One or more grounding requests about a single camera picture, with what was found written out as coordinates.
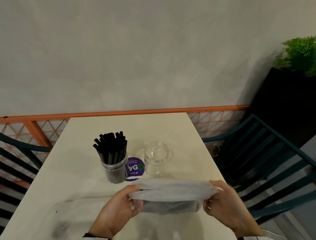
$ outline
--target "white table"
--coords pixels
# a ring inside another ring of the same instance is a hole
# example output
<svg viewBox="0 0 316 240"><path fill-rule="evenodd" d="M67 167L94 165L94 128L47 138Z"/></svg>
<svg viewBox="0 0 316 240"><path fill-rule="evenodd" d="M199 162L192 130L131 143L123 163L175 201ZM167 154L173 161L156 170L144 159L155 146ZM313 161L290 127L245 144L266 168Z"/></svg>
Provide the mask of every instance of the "white table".
<svg viewBox="0 0 316 240"><path fill-rule="evenodd" d="M123 131L129 157L144 159L144 147L165 143L171 155L165 177L224 180L186 113L72 118L15 211L0 239L37 240L43 218L69 199L111 196L130 182L107 181L92 147L101 133ZM233 232L197 213L160 216L140 213L114 239L236 239Z"/></svg>

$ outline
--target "right hand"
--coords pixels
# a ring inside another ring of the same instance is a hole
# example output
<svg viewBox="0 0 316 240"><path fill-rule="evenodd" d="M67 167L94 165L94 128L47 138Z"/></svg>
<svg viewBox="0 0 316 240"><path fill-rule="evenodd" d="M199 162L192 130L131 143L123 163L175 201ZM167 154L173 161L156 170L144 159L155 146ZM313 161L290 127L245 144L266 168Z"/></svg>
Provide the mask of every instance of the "right hand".
<svg viewBox="0 0 316 240"><path fill-rule="evenodd" d="M223 181L211 181L216 187L220 187L218 193L203 202L204 211L215 217L218 221L230 228L236 238L258 237L263 233L257 222L238 196L237 192Z"/></svg>

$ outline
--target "purple sticker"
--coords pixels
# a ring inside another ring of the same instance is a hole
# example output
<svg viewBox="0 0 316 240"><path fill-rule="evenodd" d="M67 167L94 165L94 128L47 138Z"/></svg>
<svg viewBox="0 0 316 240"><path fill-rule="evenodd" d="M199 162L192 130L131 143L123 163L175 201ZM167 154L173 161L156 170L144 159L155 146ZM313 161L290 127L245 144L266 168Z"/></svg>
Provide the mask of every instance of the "purple sticker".
<svg viewBox="0 0 316 240"><path fill-rule="evenodd" d="M145 165L142 160L137 157L128 158L128 178L126 181L135 181L139 176L142 176L145 171Z"/></svg>

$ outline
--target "plastic bag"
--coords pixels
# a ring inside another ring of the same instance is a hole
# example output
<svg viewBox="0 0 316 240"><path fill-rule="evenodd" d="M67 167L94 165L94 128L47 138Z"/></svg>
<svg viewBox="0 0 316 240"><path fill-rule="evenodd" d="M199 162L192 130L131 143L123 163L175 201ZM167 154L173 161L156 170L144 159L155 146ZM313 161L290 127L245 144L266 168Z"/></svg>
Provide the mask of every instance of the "plastic bag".
<svg viewBox="0 0 316 240"><path fill-rule="evenodd" d="M203 200L218 192L208 181L152 178L133 184L139 184L140 191L131 193L130 198L144 201L142 212L159 214L197 212Z"/></svg>

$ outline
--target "cable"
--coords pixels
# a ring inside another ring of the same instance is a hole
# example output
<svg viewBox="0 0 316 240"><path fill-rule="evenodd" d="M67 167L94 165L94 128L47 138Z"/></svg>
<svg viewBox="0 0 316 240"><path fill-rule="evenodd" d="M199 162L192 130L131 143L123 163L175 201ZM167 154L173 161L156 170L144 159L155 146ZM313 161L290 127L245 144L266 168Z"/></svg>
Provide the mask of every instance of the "cable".
<svg viewBox="0 0 316 240"><path fill-rule="evenodd" d="M277 234L275 234L275 233L273 233L273 232L270 232L270 231L268 231L268 230L262 229L262 231L266 231L266 232L272 233L272 234L274 234L274 235L276 235L276 236L278 236L278 237L281 237L281 238L283 238L284 240L286 240L283 236L277 235Z"/></svg>

